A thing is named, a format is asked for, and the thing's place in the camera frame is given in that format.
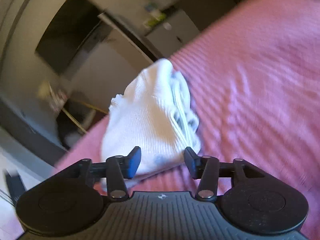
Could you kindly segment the dark low tv cabinet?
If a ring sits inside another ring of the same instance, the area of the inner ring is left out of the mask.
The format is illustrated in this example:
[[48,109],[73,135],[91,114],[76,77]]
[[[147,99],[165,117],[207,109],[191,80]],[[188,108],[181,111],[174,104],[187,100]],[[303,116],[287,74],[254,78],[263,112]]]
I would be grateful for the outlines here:
[[22,146],[49,165],[54,166],[67,153],[65,149],[28,125],[3,99],[1,99],[1,126]]

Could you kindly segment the grey three-drawer cabinet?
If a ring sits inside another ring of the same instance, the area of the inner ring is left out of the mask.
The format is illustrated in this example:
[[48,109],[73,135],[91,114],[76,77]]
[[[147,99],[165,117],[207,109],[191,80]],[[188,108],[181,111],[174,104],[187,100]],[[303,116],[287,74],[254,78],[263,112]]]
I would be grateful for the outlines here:
[[170,57],[199,33],[189,16],[179,10],[146,35],[146,39],[163,57]]

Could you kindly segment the yellow-legged white shelf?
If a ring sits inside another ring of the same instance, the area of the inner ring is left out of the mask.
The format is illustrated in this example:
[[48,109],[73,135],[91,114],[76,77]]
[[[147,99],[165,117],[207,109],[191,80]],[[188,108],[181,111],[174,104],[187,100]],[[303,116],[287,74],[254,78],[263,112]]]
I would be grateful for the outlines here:
[[53,86],[48,81],[43,81],[37,90],[37,98],[48,103],[56,116],[59,134],[86,134],[97,114],[107,114],[106,110],[85,102],[82,97],[80,93],[69,96],[61,87]]

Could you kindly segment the black wall television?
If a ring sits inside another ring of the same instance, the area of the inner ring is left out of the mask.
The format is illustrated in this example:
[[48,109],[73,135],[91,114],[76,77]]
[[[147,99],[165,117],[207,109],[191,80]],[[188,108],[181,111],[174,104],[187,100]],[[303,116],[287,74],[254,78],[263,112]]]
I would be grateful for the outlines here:
[[89,53],[112,31],[98,17],[101,13],[89,0],[66,0],[42,35],[36,53],[57,75],[67,73],[81,51]]

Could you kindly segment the white ribbed knit garment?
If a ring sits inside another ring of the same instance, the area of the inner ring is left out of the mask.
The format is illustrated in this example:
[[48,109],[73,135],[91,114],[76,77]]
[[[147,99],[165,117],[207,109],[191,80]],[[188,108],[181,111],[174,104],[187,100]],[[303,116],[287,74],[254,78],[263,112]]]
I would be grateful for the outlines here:
[[201,149],[196,134],[199,118],[191,109],[190,92],[182,73],[160,59],[116,95],[109,106],[109,122],[102,139],[101,159],[127,156],[138,146],[142,158],[128,188],[141,180],[183,163],[183,152]]

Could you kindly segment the pink corduroy bed blanket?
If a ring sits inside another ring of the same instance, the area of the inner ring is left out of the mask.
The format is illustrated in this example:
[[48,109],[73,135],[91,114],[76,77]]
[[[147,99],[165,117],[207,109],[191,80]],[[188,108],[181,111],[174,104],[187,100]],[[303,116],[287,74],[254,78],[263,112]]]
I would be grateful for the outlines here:
[[[300,191],[319,239],[319,0],[245,0],[172,55],[199,118],[200,153],[242,158]],[[59,161],[101,159],[108,115]],[[195,191],[184,162],[135,191]]]

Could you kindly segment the green tray on cabinet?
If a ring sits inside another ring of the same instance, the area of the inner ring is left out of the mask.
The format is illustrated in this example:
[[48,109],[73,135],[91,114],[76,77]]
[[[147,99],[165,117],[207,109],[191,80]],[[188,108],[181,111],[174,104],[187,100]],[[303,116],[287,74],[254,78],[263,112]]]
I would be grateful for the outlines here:
[[154,18],[151,16],[150,18],[148,18],[146,21],[143,22],[143,27],[145,29],[152,29],[153,27],[155,27],[157,24],[159,24],[166,18],[167,18],[167,15],[164,13],[161,13],[159,18]]

